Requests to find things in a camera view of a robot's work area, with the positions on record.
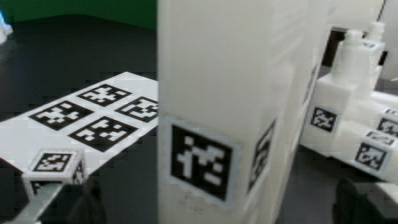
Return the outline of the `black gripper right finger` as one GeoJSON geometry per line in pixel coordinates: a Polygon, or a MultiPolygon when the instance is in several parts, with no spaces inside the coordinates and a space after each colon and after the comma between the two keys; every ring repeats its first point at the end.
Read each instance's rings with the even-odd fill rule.
{"type": "Polygon", "coordinates": [[[334,224],[398,224],[398,184],[343,179],[336,186],[334,224]]]}

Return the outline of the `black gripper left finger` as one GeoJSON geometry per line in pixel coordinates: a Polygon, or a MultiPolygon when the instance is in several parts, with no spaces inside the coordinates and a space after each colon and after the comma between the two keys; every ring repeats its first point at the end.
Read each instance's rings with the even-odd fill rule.
{"type": "Polygon", "coordinates": [[[107,224],[98,181],[46,185],[7,224],[107,224]]]}

